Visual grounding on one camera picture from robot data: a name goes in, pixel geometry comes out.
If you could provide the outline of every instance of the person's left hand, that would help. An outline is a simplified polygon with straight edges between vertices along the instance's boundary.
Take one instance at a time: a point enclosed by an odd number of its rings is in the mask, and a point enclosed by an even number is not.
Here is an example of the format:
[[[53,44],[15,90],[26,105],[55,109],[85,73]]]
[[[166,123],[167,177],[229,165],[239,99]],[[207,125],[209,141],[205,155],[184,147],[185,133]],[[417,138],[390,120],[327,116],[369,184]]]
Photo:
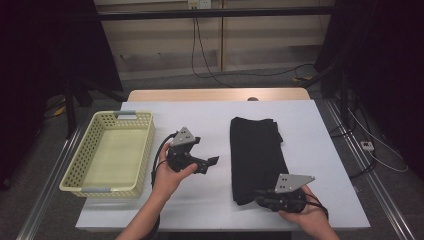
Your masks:
[[[169,143],[166,143],[159,154],[159,166],[156,172],[155,183],[152,195],[157,195],[167,201],[180,185],[181,181],[190,176],[197,169],[197,164],[193,163],[180,172],[175,172],[168,166],[166,161],[166,151]]]

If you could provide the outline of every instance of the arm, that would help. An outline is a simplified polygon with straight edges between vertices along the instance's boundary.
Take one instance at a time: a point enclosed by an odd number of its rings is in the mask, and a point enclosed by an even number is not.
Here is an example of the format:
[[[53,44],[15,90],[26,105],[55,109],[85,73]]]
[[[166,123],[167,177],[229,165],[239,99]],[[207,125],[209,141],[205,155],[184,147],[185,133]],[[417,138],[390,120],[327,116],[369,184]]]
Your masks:
[[[160,152],[160,165],[157,169],[152,193],[117,239],[141,239],[149,234],[162,208],[178,188],[180,182],[196,171],[197,165],[191,164],[181,172],[174,172],[165,161],[168,148],[169,144],[166,144]]]
[[[302,186],[302,190],[306,194],[315,197],[308,186]],[[317,203],[317,201],[312,197],[306,196],[306,199],[309,202]],[[278,214],[284,219],[298,224],[303,231],[317,240],[339,240],[339,237],[334,232],[333,228],[331,228],[324,212],[318,207],[307,204],[301,213],[288,213],[279,211]]]

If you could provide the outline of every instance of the person's right hand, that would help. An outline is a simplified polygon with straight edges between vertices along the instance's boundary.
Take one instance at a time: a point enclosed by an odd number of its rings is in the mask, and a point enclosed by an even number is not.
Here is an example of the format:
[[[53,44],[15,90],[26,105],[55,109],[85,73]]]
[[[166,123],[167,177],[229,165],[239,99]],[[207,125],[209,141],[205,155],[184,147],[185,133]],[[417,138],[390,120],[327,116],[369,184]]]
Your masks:
[[[302,190],[306,194],[315,197],[308,186],[302,186]],[[306,195],[306,200],[308,202],[318,203],[317,200],[308,195]],[[325,213],[319,207],[306,204],[305,209],[301,213],[278,211],[278,214],[284,219],[298,224],[303,231],[316,239],[339,239],[337,234],[331,228]]]

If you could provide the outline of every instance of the table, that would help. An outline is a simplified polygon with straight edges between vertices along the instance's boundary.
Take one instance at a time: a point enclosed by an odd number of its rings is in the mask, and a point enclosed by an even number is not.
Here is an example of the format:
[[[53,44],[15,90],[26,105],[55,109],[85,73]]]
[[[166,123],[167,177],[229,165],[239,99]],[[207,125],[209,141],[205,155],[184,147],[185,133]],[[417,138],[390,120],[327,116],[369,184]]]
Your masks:
[[[245,101],[250,97],[271,101]],[[370,226],[316,105],[304,89],[140,90],[131,93],[129,101],[122,110],[153,112],[156,133],[148,171],[160,142],[184,124],[195,136],[202,137],[200,144],[193,147],[193,156],[220,156],[218,164],[206,175],[193,175],[182,182],[161,213],[159,231],[299,230],[297,225],[256,203],[237,206],[232,201],[228,133],[229,121],[235,116],[277,121],[289,171],[316,177],[309,186],[329,209],[334,228]],[[122,230],[147,199],[150,189],[147,174],[139,199],[87,199],[76,227],[88,231]]]

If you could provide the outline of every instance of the black fabric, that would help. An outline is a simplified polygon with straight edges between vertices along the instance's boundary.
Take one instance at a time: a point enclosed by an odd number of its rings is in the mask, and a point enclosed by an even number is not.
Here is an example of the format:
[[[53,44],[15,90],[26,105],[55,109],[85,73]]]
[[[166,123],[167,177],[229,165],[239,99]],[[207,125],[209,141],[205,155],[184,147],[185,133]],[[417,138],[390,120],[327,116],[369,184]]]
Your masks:
[[[255,190],[274,189],[280,173],[288,173],[281,151],[283,139],[272,119],[231,120],[231,178],[233,200],[252,202]]]

